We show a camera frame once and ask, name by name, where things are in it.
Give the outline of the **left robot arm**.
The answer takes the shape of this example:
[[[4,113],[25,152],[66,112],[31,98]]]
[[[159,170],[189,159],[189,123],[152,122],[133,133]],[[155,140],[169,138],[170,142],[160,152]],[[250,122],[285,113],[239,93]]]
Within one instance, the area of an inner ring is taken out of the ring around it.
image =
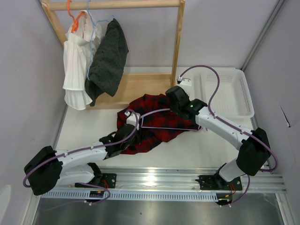
[[[42,148],[24,167],[23,185],[34,195],[42,195],[59,186],[98,187],[102,172],[97,162],[118,156],[139,141],[139,127],[126,124],[97,142],[76,150]]]

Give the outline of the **lilac plastic hanger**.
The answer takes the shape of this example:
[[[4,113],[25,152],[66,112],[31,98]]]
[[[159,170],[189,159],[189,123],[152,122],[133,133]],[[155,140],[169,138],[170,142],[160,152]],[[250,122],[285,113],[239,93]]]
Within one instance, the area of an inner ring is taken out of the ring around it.
[[[141,116],[141,128],[178,131],[200,131],[203,128],[189,120],[183,120],[169,108],[147,112]]]

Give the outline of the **red plaid skirt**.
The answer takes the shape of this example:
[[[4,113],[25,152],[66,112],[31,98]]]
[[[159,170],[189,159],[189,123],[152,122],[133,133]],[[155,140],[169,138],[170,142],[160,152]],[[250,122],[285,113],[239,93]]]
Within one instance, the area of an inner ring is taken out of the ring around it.
[[[162,111],[170,107],[170,101],[167,96],[148,95],[132,101],[129,106],[117,113],[117,128],[126,124],[125,111],[132,109],[140,115],[159,110],[141,119],[142,129],[140,134],[140,143],[130,145],[122,154],[135,155],[137,153],[147,153],[161,143],[167,143],[175,139],[178,135],[186,131],[198,131],[199,125],[193,124],[189,120],[180,118],[171,111]]]

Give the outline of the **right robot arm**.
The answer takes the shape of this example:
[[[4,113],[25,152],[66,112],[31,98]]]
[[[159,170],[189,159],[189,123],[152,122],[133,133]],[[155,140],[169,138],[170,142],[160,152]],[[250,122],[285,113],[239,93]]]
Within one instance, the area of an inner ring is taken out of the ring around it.
[[[256,175],[269,159],[269,142],[263,129],[251,130],[217,116],[205,102],[199,99],[191,101],[188,94],[179,86],[170,88],[165,94],[171,102],[172,112],[214,132],[239,152],[236,159],[222,165],[214,175],[210,177],[201,175],[198,182],[202,188],[226,190],[234,179],[244,174]]]

